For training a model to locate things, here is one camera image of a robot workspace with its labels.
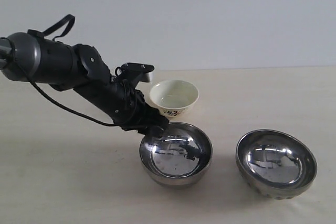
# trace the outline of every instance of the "white wall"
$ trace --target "white wall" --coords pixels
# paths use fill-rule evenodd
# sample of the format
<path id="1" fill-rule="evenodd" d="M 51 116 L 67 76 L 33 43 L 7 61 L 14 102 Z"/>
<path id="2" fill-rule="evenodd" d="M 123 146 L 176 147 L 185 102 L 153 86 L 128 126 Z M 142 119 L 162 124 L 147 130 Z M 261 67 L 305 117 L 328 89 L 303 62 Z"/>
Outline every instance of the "white wall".
<path id="1" fill-rule="evenodd" d="M 111 68 L 336 65 L 336 0 L 1 0 L 0 36 L 67 13 L 63 42 L 96 46 Z"/>

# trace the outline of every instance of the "stainless steel bowl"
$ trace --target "stainless steel bowl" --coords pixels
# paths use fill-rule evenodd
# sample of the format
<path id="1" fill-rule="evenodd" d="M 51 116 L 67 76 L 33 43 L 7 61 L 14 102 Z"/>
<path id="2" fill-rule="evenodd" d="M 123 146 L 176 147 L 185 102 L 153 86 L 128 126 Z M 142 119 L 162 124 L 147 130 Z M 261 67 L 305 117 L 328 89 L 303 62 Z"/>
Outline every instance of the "stainless steel bowl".
<path id="1" fill-rule="evenodd" d="M 172 122 L 162 138 L 145 136 L 140 144 L 144 169 L 158 184 L 185 188 L 197 183 L 212 160 L 212 144 L 199 128 Z"/>
<path id="2" fill-rule="evenodd" d="M 237 145 L 236 162 L 253 189 L 274 199 L 299 196 L 317 174 L 317 162 L 310 150 L 296 138 L 274 130 L 244 135 Z"/>

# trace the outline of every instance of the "white table surface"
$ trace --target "white table surface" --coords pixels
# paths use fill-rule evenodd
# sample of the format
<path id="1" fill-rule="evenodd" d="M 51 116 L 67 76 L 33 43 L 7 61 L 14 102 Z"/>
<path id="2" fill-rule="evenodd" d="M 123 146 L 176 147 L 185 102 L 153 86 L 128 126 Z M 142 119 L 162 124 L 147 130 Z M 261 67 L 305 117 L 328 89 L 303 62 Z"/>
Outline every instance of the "white table surface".
<path id="1" fill-rule="evenodd" d="M 155 71 L 200 90 L 176 121 L 211 138 L 213 162 L 194 187 L 171 190 L 142 169 L 142 136 L 65 112 L 29 83 L 0 75 L 0 223 L 334 223 L 336 218 L 336 67 Z M 152 84 L 138 88 L 147 94 Z M 109 121 L 73 91 L 56 100 Z M 238 174 L 235 147 L 250 130 L 289 133 L 314 153 L 318 174 L 303 195 L 270 200 Z"/>

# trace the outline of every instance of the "white ceramic bowl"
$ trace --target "white ceramic bowl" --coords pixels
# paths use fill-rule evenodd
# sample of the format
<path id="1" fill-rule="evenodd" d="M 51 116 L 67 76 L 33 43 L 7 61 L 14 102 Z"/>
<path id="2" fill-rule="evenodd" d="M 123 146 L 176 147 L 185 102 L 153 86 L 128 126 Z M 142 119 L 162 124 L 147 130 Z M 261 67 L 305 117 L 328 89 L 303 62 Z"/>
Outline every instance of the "white ceramic bowl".
<path id="1" fill-rule="evenodd" d="M 163 115 L 173 118 L 186 113 L 194 106 L 199 91 L 190 82 L 166 80 L 153 86 L 149 96 Z"/>

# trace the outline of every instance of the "black strap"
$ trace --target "black strap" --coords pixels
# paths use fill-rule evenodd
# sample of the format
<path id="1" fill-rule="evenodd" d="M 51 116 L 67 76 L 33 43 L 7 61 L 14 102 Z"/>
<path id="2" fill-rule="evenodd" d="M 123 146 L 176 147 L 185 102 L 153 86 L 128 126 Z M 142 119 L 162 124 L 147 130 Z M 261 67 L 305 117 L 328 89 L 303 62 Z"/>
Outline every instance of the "black strap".
<path id="1" fill-rule="evenodd" d="M 75 17 L 72 16 L 71 14 L 68 14 L 63 19 L 61 19 L 59 22 L 57 22 L 53 26 L 50 26 L 48 29 L 46 29 L 43 32 L 44 36 L 48 36 L 48 35 L 52 34 L 56 30 L 58 30 L 59 28 L 61 28 L 62 26 L 64 26 L 66 23 L 68 23 L 68 25 L 64 29 L 63 33 L 61 35 L 59 35 L 59 36 L 55 36 L 52 40 L 55 41 L 56 38 L 61 38 L 61 37 L 66 36 L 70 32 L 70 30 L 72 29 L 72 27 L 75 24 Z"/>

